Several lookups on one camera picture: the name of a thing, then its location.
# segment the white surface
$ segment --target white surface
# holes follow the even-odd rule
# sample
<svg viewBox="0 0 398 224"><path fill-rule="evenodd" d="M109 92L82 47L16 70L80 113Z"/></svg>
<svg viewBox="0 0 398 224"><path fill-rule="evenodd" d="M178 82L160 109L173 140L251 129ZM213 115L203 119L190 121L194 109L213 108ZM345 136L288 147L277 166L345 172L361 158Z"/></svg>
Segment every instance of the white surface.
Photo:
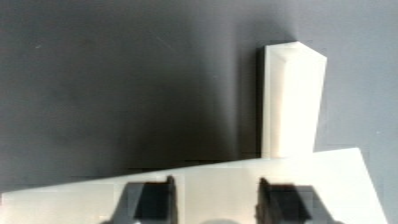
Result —
<svg viewBox="0 0 398 224"><path fill-rule="evenodd" d="M359 149L288 159L254 159L73 183L2 195L2 224L100 224L112 216L125 184L176 178L180 223L217 219L254 224L258 183L313 185L336 220L384 224L384 212Z"/></svg>
<svg viewBox="0 0 398 224"><path fill-rule="evenodd" d="M267 46L263 157L313 152L325 56L301 43Z"/></svg>

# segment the white platform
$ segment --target white platform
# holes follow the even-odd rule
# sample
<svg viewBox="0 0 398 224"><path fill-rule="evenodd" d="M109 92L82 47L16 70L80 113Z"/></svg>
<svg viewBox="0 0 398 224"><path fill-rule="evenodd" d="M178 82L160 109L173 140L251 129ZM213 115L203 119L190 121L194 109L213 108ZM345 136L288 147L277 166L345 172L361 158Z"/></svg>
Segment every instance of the white platform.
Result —
<svg viewBox="0 0 398 224"><path fill-rule="evenodd" d="M286 159L253 159L2 194L2 224L100 224L109 220L128 182L176 178L180 223L256 223L258 184L313 185L334 220L384 224L386 217L359 149Z"/></svg>

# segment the white foam block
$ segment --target white foam block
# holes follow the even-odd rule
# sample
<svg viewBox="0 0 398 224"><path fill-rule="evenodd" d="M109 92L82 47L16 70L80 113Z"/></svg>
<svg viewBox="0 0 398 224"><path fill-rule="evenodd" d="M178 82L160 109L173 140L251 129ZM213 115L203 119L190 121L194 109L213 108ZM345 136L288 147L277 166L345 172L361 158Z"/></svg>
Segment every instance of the white foam block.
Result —
<svg viewBox="0 0 398 224"><path fill-rule="evenodd" d="M301 43L267 46L263 157L313 153L327 58Z"/></svg>
<svg viewBox="0 0 398 224"><path fill-rule="evenodd" d="M311 185L334 220L384 224L386 217L359 149L286 159L253 159L2 194L2 224L100 224L112 217L128 182L176 178L181 224L256 223L258 184Z"/></svg>

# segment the white rectangular block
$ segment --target white rectangular block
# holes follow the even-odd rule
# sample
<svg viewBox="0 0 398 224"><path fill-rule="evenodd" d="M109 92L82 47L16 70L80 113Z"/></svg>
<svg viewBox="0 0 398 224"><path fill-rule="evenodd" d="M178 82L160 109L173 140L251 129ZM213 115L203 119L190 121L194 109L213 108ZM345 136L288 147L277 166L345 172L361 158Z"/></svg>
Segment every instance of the white rectangular block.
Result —
<svg viewBox="0 0 398 224"><path fill-rule="evenodd" d="M267 46L263 157L313 152L325 56L301 43Z"/></svg>

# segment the dark gray wall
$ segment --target dark gray wall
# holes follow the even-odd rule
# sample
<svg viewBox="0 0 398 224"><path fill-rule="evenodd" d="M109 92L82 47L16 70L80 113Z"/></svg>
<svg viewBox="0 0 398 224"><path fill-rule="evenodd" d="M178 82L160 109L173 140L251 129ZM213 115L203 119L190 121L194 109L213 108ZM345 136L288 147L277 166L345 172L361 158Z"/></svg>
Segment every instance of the dark gray wall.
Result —
<svg viewBox="0 0 398 224"><path fill-rule="evenodd" d="M391 1L0 0L0 191L256 157L258 49L299 40L316 150L361 147L398 223L396 17Z"/></svg>

